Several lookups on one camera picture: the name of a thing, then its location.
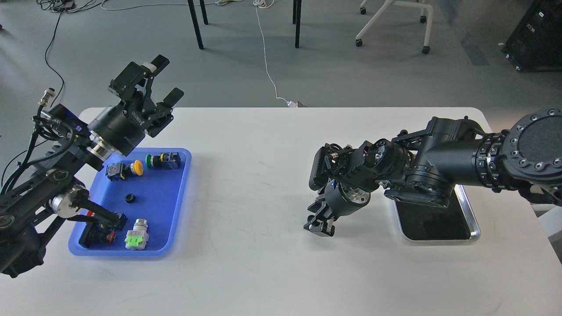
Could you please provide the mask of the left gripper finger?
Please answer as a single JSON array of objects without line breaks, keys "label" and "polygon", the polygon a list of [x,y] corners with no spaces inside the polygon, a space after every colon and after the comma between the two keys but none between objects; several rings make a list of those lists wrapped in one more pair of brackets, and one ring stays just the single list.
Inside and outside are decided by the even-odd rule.
[{"label": "left gripper finger", "polygon": [[156,103],[155,114],[157,117],[171,115],[174,106],[184,96],[184,92],[179,88],[173,88],[163,101]]},{"label": "left gripper finger", "polygon": [[141,65],[130,62],[116,78],[110,81],[108,90],[122,101],[130,101],[137,91],[136,86],[144,79],[149,80],[157,76],[169,64],[169,59],[162,55],[158,55],[150,63],[145,62]]}]

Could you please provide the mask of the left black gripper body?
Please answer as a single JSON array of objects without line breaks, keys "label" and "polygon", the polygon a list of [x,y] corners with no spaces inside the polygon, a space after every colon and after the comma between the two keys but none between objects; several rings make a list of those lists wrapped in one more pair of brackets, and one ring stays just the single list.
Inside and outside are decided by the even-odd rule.
[{"label": "left black gripper body", "polygon": [[144,79],[136,86],[133,99],[105,108],[88,129],[101,140],[124,156],[140,144],[146,135],[157,136],[173,120],[171,114],[157,117],[156,103],[151,98],[152,79]]}]

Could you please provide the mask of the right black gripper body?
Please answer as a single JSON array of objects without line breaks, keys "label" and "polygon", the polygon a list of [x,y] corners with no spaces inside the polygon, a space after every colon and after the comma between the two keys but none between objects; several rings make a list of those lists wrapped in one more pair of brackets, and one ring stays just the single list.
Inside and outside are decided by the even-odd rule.
[{"label": "right black gripper body", "polygon": [[331,181],[324,187],[327,218],[351,215],[371,201],[371,192],[351,187],[343,182]]}]

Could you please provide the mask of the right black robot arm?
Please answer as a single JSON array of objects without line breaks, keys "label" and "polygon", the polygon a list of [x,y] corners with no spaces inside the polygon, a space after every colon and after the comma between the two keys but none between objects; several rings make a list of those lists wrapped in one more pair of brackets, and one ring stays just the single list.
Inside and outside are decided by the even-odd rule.
[{"label": "right black robot arm", "polygon": [[486,133],[464,117],[433,117],[425,130],[402,130],[392,140],[358,148],[325,144],[315,154],[309,187],[317,190],[303,228],[323,237],[334,222],[367,206],[379,187],[396,206],[418,205],[421,213],[400,219],[418,224],[429,240],[470,240],[468,219],[448,206],[456,186],[499,193],[517,191],[533,204],[561,205],[561,109],[526,115],[511,129]]}]

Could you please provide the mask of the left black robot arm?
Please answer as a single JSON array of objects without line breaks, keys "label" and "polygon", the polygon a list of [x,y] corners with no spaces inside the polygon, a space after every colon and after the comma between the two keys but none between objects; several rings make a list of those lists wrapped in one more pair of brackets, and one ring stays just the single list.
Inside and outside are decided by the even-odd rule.
[{"label": "left black robot arm", "polygon": [[117,152],[128,156],[145,136],[155,137],[172,120],[184,92],[174,88],[162,102],[151,99],[154,78],[168,66],[159,55],[151,62],[130,62],[110,82],[117,105],[91,123],[62,104],[45,111],[54,90],[45,90],[34,116],[28,152],[1,190],[1,272],[12,278],[44,263],[46,246],[66,221],[122,227],[125,217],[90,200],[76,178],[84,166],[101,171]]}]

